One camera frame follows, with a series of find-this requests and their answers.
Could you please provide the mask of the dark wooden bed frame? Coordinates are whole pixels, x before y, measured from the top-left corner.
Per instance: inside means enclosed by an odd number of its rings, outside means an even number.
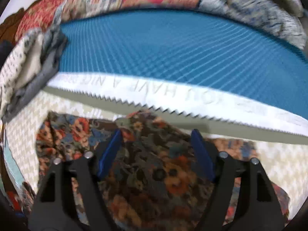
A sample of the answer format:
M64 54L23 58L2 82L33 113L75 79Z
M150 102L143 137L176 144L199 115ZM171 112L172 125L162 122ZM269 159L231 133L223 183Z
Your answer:
M19 9L16 13L8 16L0 26L0 37L2 41L8 41L13 46L16 45L15 34L17 32L18 26L24 17L25 10L23 8Z

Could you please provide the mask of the chevron patterned bedspread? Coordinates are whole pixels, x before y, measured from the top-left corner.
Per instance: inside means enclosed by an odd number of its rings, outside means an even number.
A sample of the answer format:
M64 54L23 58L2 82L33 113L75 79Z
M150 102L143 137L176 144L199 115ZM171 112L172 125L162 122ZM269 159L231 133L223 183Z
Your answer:
M50 110L113 118L148 107L180 128L256 141L268 176L307 198L307 59L275 37L208 14L131 10L63 23L59 72L6 128L6 154L37 186L34 140Z

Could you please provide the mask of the grey folded cloth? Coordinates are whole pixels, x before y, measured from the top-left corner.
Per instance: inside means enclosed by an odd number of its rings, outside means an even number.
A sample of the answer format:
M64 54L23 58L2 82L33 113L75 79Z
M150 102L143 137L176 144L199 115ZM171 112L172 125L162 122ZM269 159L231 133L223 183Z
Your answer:
M68 38L58 25L50 26L43 33L44 39L40 55L41 70L24 87L15 90L4 115L1 116L3 123L9 123L59 71L59 59Z

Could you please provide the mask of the floral patterned garment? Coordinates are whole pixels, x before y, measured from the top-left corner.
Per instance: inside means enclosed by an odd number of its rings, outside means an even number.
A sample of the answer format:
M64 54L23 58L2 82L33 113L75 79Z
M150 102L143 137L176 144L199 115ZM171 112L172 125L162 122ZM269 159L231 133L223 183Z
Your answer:
M196 230L213 183L197 161L191 133L181 132L149 112L116 121L49 112L35 144L39 188L54 159L76 160L94 151L116 129L122 133L122 144L107 176L98 185L118 230ZM253 142L203 138L236 160L259 159ZM72 184L78 218L87 225L75 178ZM272 185L286 223L289 197L279 186Z

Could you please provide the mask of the red patchwork quilt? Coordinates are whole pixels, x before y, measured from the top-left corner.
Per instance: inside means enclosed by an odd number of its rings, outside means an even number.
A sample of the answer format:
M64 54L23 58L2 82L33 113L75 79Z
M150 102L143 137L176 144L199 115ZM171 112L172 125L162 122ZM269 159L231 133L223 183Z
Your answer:
M306 44L300 0L41 0L21 20L19 40L32 28L137 7L176 7L220 15L263 30L299 49Z

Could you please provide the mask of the white dotted folded blanket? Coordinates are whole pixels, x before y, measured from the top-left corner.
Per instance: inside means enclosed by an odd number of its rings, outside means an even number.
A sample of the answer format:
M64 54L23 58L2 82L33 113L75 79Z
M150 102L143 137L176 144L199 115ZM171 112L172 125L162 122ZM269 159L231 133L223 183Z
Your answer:
M4 62L1 68L1 116L15 90L24 87L40 72L43 39L44 33L40 28L29 30Z

